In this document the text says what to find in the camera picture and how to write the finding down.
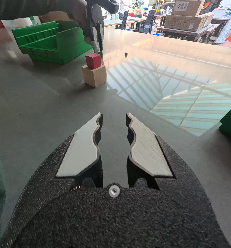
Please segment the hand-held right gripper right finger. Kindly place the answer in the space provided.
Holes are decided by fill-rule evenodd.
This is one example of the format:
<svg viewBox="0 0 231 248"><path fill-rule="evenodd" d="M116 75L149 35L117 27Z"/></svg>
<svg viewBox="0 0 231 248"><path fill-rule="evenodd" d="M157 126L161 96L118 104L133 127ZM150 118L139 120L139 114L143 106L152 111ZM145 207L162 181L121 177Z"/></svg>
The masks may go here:
<svg viewBox="0 0 231 248"><path fill-rule="evenodd" d="M147 188L159 190L156 179L174 179L174 173L157 135L131 113L126 114L127 178L130 188L143 180Z"/></svg>

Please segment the black office chair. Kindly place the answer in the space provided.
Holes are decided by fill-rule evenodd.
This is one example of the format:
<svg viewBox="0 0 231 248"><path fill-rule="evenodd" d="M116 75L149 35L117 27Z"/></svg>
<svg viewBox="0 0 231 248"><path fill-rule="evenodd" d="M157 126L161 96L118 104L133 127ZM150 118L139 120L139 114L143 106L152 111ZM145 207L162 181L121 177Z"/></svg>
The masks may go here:
<svg viewBox="0 0 231 248"><path fill-rule="evenodd" d="M122 23L118 24L115 26L116 29L121 29L121 30L125 30L126 29L126 22L127 22L127 17L128 17L129 11L125 11L123 18L122 18Z"/></svg>
<svg viewBox="0 0 231 248"><path fill-rule="evenodd" d="M136 28L133 29L133 32L151 35L155 13L156 13L156 9L150 10L146 20L142 22L137 21Z"/></svg>

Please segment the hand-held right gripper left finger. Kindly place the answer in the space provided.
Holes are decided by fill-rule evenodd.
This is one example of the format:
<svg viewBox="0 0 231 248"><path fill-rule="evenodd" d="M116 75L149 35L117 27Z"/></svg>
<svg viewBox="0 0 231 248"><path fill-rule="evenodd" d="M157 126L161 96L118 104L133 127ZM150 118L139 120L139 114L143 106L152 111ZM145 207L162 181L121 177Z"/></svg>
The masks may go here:
<svg viewBox="0 0 231 248"><path fill-rule="evenodd" d="M81 186L91 178L97 188L103 187L102 160L99 149L103 115L96 114L73 135L65 151L55 179L74 179Z"/></svg>

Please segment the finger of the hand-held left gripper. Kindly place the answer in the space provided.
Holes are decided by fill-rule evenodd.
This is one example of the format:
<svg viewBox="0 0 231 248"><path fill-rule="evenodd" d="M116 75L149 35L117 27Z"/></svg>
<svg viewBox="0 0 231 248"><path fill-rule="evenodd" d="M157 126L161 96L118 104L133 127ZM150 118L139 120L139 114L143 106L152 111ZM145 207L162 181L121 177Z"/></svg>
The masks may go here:
<svg viewBox="0 0 231 248"><path fill-rule="evenodd" d="M104 23L101 22L98 24L98 48L99 48L99 51L103 50L103 41L104 41Z"/></svg>
<svg viewBox="0 0 231 248"><path fill-rule="evenodd" d="M92 34L92 39L91 40L91 43L92 43L92 47L93 47L93 50L96 54L98 54L100 52L100 43L99 43L99 40L98 40L98 35L97 35L97 31L96 31L96 28L93 26L91 28L91 34Z"/></svg>

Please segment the large plain wooden cube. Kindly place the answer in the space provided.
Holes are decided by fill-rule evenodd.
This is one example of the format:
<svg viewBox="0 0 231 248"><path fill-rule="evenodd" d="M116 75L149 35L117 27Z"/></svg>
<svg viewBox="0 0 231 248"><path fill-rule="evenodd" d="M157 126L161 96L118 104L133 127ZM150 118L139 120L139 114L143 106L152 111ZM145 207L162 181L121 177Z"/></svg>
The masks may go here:
<svg viewBox="0 0 231 248"><path fill-rule="evenodd" d="M94 88L107 82L107 74L105 65L101 65L98 68L91 69L87 65L82 68L82 74L84 82Z"/></svg>

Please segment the scribbled cardboard box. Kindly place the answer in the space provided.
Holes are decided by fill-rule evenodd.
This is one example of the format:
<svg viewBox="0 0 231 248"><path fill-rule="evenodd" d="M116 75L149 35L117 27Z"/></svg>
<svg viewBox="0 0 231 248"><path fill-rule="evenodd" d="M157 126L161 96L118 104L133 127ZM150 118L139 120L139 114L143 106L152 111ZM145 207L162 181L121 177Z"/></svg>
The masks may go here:
<svg viewBox="0 0 231 248"><path fill-rule="evenodd" d="M211 23L213 16L213 12L194 17L168 14L166 15L164 28L197 32L208 26Z"/></svg>

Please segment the plain brown cardboard box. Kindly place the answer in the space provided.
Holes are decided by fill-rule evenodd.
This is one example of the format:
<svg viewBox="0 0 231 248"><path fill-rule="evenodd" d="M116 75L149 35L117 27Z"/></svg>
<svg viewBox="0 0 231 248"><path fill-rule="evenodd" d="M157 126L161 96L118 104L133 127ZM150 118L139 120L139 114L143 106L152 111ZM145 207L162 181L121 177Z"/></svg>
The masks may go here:
<svg viewBox="0 0 231 248"><path fill-rule="evenodd" d="M66 12L55 11L49 12L45 15L38 16L41 23L52 22L52 21L72 21Z"/></svg>

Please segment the person's left forearm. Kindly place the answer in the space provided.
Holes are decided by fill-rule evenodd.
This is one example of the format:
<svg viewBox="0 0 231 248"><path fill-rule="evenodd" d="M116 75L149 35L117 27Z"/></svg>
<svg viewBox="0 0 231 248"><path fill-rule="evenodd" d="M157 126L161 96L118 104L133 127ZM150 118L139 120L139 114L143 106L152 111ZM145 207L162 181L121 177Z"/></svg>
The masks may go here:
<svg viewBox="0 0 231 248"><path fill-rule="evenodd" d="M0 20L42 16L49 12L72 13L71 0L0 0Z"/></svg>

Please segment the person's left hand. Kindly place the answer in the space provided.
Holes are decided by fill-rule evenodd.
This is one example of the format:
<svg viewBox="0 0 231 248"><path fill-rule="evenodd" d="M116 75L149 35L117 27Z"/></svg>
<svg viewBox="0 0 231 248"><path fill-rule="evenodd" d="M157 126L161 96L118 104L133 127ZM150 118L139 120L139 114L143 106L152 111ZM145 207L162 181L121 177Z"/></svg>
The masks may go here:
<svg viewBox="0 0 231 248"><path fill-rule="evenodd" d="M72 10L69 14L70 19L72 19L76 25L82 28L83 35L85 37L89 36L89 21L87 18L87 2L85 0L73 0Z"/></svg>

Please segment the red wooden cube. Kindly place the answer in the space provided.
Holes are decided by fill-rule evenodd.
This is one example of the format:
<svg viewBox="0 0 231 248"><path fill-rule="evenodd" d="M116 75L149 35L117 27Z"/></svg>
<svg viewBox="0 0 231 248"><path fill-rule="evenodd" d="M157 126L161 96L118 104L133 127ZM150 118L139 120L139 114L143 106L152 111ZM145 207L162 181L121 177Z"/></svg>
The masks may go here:
<svg viewBox="0 0 231 248"><path fill-rule="evenodd" d="M91 53L85 56L86 65L90 69L96 69L101 66L101 55L97 53Z"/></svg>

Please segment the wooden-top work table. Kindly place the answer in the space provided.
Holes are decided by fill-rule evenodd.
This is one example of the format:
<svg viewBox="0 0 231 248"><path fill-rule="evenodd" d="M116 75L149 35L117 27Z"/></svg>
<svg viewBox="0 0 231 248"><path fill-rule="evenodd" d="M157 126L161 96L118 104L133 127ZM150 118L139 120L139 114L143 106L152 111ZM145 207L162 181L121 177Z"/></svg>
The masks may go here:
<svg viewBox="0 0 231 248"><path fill-rule="evenodd" d="M211 35L219 28L219 24L209 24L208 26L196 31L187 31L179 29L157 27L158 32L163 32L165 37L181 39L193 42L208 43Z"/></svg>

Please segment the labelled cardboard box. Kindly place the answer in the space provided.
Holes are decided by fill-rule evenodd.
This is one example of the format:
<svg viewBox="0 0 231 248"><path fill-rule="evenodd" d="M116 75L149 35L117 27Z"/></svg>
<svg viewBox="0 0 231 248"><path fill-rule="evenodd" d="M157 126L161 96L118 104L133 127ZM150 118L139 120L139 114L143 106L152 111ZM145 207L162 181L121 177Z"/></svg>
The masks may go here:
<svg viewBox="0 0 231 248"><path fill-rule="evenodd" d="M176 0L172 8L172 15L195 17L200 14L204 0Z"/></svg>

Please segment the grey office desk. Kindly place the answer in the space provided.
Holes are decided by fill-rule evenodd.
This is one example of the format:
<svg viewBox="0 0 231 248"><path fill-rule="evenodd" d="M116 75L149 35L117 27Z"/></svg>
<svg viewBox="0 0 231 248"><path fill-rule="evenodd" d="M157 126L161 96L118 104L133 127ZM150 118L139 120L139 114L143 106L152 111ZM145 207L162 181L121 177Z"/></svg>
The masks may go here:
<svg viewBox="0 0 231 248"><path fill-rule="evenodd" d="M141 18L127 18L126 24L131 24L135 22L142 22L146 20L147 17L141 17ZM116 26L116 25L121 25L123 20L109 20L109 19L104 19L104 27L109 27L109 26Z"/></svg>

